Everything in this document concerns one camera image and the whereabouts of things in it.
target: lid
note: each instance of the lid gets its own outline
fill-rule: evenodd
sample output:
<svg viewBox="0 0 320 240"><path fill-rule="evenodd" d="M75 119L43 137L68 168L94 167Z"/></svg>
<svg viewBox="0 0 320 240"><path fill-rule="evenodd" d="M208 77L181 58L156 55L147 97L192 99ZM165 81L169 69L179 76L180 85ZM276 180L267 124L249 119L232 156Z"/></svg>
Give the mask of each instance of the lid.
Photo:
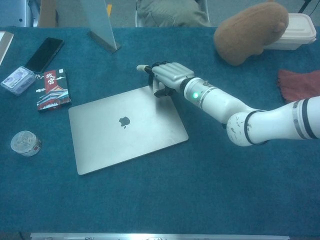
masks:
<svg viewBox="0 0 320 240"><path fill-rule="evenodd" d="M36 136L30 131L20 131L11 140L11 148L19 154L29 152L36 144Z"/></svg>
<svg viewBox="0 0 320 240"><path fill-rule="evenodd" d="M289 13L289 25L280 39L312 40L316 37L316 34L315 26L308 15L304 13Z"/></svg>

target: gray cloth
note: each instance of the gray cloth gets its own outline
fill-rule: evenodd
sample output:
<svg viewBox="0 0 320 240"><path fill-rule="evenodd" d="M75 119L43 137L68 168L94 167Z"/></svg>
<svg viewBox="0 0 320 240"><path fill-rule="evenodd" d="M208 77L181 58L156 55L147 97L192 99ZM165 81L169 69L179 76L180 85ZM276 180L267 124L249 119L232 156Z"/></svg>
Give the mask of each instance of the gray cloth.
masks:
<svg viewBox="0 0 320 240"><path fill-rule="evenodd" d="M195 0L137 0L136 10L146 27L211 27Z"/></svg>

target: smartphone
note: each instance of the smartphone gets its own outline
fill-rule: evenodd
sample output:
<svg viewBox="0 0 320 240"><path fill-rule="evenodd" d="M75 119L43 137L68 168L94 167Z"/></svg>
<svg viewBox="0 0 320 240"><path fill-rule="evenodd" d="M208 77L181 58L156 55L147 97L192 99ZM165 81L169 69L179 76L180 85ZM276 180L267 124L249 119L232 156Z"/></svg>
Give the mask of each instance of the smartphone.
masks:
<svg viewBox="0 0 320 240"><path fill-rule="evenodd" d="M63 40L52 37L46 38L24 67L34 73L42 73L63 44Z"/></svg>

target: book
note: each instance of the book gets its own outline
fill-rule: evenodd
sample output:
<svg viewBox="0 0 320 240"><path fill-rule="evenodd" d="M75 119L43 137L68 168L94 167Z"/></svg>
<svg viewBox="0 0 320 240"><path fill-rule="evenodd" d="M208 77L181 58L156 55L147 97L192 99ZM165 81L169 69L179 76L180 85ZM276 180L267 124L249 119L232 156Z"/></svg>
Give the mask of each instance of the book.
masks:
<svg viewBox="0 0 320 240"><path fill-rule="evenodd" d="M46 71L35 75L38 95L36 102L40 112L60 108L71 103L68 90L68 80L64 68Z"/></svg>
<svg viewBox="0 0 320 240"><path fill-rule="evenodd" d="M7 31L0 31L0 65L5 58L8 48L11 44L14 35Z"/></svg>

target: robotic arm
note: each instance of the robotic arm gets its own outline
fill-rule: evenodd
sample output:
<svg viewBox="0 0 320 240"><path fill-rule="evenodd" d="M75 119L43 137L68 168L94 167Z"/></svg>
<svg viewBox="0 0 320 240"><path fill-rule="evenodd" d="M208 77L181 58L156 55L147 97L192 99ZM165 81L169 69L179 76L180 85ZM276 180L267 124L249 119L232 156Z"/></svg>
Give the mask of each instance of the robotic arm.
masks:
<svg viewBox="0 0 320 240"><path fill-rule="evenodd" d="M238 146L259 145L272 139L320 138L320 96L299 100L272 111L254 109L222 91L180 63L138 65L149 74L156 97L183 93L184 97L222 124Z"/></svg>

